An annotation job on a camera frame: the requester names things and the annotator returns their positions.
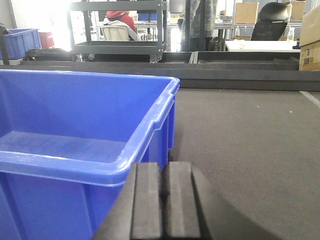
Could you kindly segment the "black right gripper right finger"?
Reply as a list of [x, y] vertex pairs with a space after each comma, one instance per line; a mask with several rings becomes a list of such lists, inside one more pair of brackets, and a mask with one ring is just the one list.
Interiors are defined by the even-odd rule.
[[163, 170], [167, 194], [163, 225], [167, 240], [263, 240], [265, 230], [215, 192], [187, 162]]

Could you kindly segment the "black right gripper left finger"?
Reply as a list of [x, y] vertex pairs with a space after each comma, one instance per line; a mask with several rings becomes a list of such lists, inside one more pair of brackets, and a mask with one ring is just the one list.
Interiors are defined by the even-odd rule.
[[160, 240], [163, 236], [161, 173], [155, 162], [132, 165], [112, 209], [93, 240]]

